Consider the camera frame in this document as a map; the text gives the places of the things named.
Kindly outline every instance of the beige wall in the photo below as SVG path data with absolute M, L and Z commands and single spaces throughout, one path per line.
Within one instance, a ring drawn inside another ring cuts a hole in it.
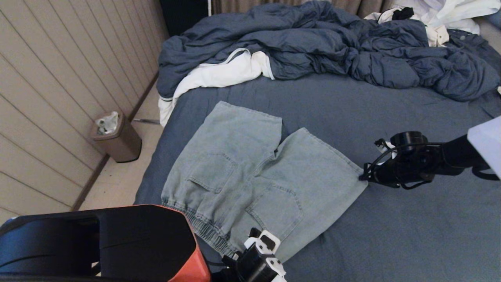
M 104 156 L 93 119 L 130 114 L 157 72 L 160 6 L 0 0 L 0 12 L 0 222 L 69 211 Z

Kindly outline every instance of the tile floor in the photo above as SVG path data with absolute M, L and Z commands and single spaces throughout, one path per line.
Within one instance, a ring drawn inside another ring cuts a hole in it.
M 139 108 L 135 118 L 158 119 L 158 92 L 156 84 Z M 132 122 L 132 126 L 143 139 L 139 159 L 130 163 L 118 164 L 112 158 L 92 186 L 80 210 L 129 206 L 134 202 L 136 191 L 143 174 L 155 151 L 163 127 L 159 124 Z

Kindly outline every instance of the jeans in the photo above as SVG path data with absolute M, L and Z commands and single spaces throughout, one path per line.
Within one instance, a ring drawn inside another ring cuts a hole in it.
M 268 230 L 286 261 L 331 226 L 367 187 L 362 169 L 301 128 L 282 143 L 282 119 L 218 103 L 176 160 L 162 204 L 183 212 L 221 255 Z

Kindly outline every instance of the mattress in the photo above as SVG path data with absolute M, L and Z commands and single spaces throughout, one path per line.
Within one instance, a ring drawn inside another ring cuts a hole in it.
M 458 44 L 500 70 L 501 57 L 478 37 Z M 457 102 L 427 88 L 391 89 L 333 74 L 193 89 L 178 100 L 135 204 L 160 204 L 176 158 L 219 101 L 281 117 L 283 139 L 306 127 L 360 167 L 379 156 L 373 142 L 380 138 L 416 130 L 430 142 L 446 142 L 501 114 L 495 90 Z M 499 182 L 470 170 L 436 176 L 410 191 L 371 183 L 340 219 L 285 263 L 286 279 L 498 281 L 500 199 Z M 202 251 L 217 259 L 207 245 Z

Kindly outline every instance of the back pocket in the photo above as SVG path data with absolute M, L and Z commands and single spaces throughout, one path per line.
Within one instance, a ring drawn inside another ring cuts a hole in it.
M 296 194 L 287 188 L 270 185 L 246 209 L 263 229 L 284 240 L 303 218 Z
M 223 153 L 206 154 L 200 158 L 186 178 L 206 190 L 219 193 L 225 187 L 237 164 Z

